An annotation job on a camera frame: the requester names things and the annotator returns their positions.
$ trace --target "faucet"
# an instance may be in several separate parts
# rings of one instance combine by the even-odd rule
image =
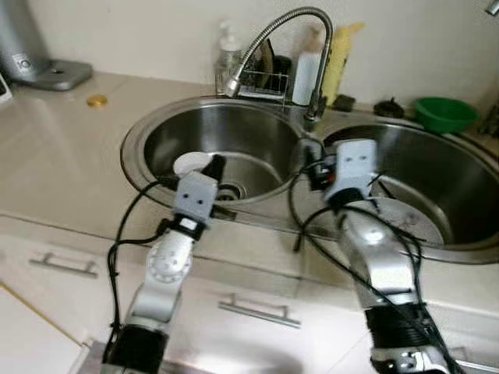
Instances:
[[[499,13],[499,0],[493,0],[485,9],[485,12],[489,13],[491,16],[497,16]]]
[[[324,109],[326,107],[326,98],[322,97],[322,82],[324,81],[324,73],[326,71],[327,58],[329,57],[329,51],[331,48],[331,39],[333,37],[333,24],[331,19],[324,10],[314,8],[312,6],[303,6],[302,8],[293,9],[279,18],[275,19],[271,24],[269,24],[265,29],[258,35],[258,37],[251,43],[248,51],[243,55],[242,61],[239,64],[238,69],[235,74],[230,77],[225,85],[225,95],[228,97],[234,97],[239,92],[241,87],[240,76],[244,70],[246,63],[250,59],[251,55],[255,52],[258,46],[265,41],[268,36],[280,27],[280,25],[287,23],[289,20],[296,18],[298,16],[316,16],[319,18],[326,27],[326,41],[324,42],[324,48],[320,56],[319,72],[317,73],[317,80],[315,82],[315,88],[313,89],[312,95],[310,97],[310,102],[306,113],[303,117],[308,122],[318,122],[320,121]]]

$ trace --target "metal handle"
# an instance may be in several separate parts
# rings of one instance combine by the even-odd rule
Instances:
[[[482,365],[482,364],[476,364],[474,362],[467,362],[467,361],[461,361],[461,360],[456,360],[459,366],[463,368],[468,368],[468,369],[475,369],[480,372],[492,372],[495,374],[499,374],[499,368],[494,368],[493,366],[487,366],[487,365]]]
[[[73,273],[76,275],[80,275],[82,277],[89,277],[89,278],[97,278],[97,273],[94,271],[90,271],[90,269],[95,265],[94,261],[89,261],[87,262],[87,265],[85,266],[84,269],[77,269],[74,267],[69,267],[69,266],[63,266],[63,265],[58,265],[57,263],[51,263],[50,259],[54,257],[53,253],[47,253],[42,260],[38,259],[30,259],[30,264],[36,265],[36,266],[41,266],[41,267],[46,267],[49,269],[53,270],[58,270],[58,271],[63,271],[66,273]]]
[[[282,316],[276,316],[275,314],[270,314],[266,312],[261,312],[260,310],[245,308],[244,306],[239,306],[236,304],[236,294],[231,294],[231,302],[219,302],[218,308],[228,310],[229,312],[235,312],[238,314],[243,314],[244,316],[255,317],[259,319],[264,319],[269,322],[279,323],[280,325],[285,325],[289,327],[293,327],[295,329],[299,329],[302,326],[300,321],[295,319],[290,319],[289,316],[289,307],[287,305],[283,305],[283,314]]]

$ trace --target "sink basin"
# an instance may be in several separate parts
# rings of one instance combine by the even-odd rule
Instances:
[[[172,175],[185,153],[203,151],[227,157],[215,216],[241,223],[297,232],[286,199],[299,167],[303,109],[209,97],[164,106],[137,122],[122,144],[122,167],[142,189]],[[399,199],[426,214],[444,244],[429,243],[424,255],[454,263],[499,261],[499,164],[497,158],[461,136],[438,136],[411,122],[377,122],[373,116],[326,111],[315,133],[326,145],[344,139],[374,139],[380,175],[375,196]],[[147,194],[171,206],[174,192],[158,186]],[[295,193],[301,217],[323,206],[321,192],[299,180]],[[332,215],[310,229],[333,239]]]
[[[458,136],[405,125],[339,126],[324,143],[358,138],[377,141],[381,176],[373,195],[414,206],[440,229],[443,249],[451,253],[430,254],[466,262],[499,260],[499,171],[491,155]]]
[[[296,170],[300,131],[279,113],[246,101],[194,98],[167,105],[135,124],[122,145],[122,166],[141,189],[173,175],[175,160],[203,151],[226,157],[218,205],[255,202],[285,189]],[[169,206],[172,191],[151,197]]]

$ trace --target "white lid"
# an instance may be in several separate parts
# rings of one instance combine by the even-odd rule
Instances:
[[[211,155],[204,152],[188,152],[181,155],[173,163],[173,172],[179,177],[191,171],[201,171],[211,162]]]
[[[220,24],[220,28],[222,30],[222,37],[219,41],[220,49],[224,51],[240,51],[241,42],[234,34],[232,24],[226,20]]]
[[[322,24],[314,24],[310,27],[310,33],[304,51],[321,52],[326,41],[326,28]]]

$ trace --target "white bottle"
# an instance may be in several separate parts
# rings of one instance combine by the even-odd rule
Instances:
[[[308,105],[312,96],[317,73],[319,71],[320,55],[324,46],[321,40],[323,29],[318,25],[310,28],[311,35],[305,48],[298,58],[292,101],[298,105]]]
[[[215,64],[215,86],[217,94],[224,93],[225,82],[238,68],[241,61],[241,43],[236,37],[232,24],[224,21],[220,24],[222,36],[218,42],[220,55]]]

